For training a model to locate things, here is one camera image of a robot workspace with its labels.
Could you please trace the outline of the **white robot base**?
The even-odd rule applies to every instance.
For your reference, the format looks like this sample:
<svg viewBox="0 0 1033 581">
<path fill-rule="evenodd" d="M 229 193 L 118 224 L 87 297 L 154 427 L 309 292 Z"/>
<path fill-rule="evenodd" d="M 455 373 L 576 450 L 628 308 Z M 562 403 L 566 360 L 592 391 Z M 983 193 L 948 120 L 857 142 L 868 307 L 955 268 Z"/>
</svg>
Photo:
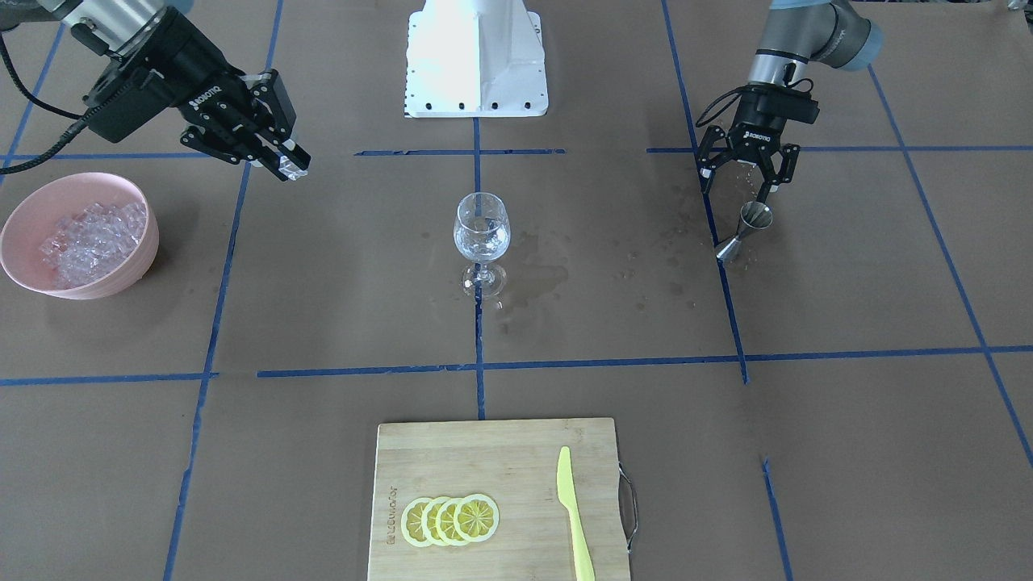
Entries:
<svg viewBox="0 0 1033 581">
<path fill-rule="evenodd" d="M 547 113 L 542 19 L 523 1 L 427 1 L 407 33 L 406 117 Z"/>
</svg>

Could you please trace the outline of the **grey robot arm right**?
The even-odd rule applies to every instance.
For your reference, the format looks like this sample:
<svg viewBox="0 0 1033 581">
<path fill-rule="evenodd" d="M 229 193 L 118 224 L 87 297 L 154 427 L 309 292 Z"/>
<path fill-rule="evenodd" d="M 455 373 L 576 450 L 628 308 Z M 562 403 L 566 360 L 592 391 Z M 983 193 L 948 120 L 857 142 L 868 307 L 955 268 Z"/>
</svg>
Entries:
<svg viewBox="0 0 1033 581">
<path fill-rule="evenodd" d="M 180 141 L 233 165 L 268 169 L 281 181 L 306 176 L 311 156 L 295 142 L 298 114 L 274 69 L 248 77 L 186 16 L 180 1 L 44 1 L 75 40 L 109 63 L 85 96 L 73 132 L 122 142 L 156 115 L 177 110 Z"/>
</svg>

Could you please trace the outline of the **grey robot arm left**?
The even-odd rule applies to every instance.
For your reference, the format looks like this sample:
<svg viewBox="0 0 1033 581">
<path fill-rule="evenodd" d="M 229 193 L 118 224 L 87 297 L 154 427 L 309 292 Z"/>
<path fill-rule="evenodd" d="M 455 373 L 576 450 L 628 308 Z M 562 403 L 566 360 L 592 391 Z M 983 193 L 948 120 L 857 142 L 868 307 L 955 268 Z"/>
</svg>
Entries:
<svg viewBox="0 0 1033 581">
<path fill-rule="evenodd" d="M 707 111 L 697 127 L 707 132 L 695 154 L 705 192 L 723 165 L 731 161 L 756 166 L 763 176 L 756 201 L 765 203 L 796 173 L 799 144 L 782 141 L 789 121 L 813 124 L 819 104 L 807 82 L 805 67 L 859 71 L 871 65 L 883 45 L 883 32 L 848 1 L 774 1 L 745 85 L 713 100 L 735 104 L 730 128 L 713 124 L 719 117 Z"/>
</svg>

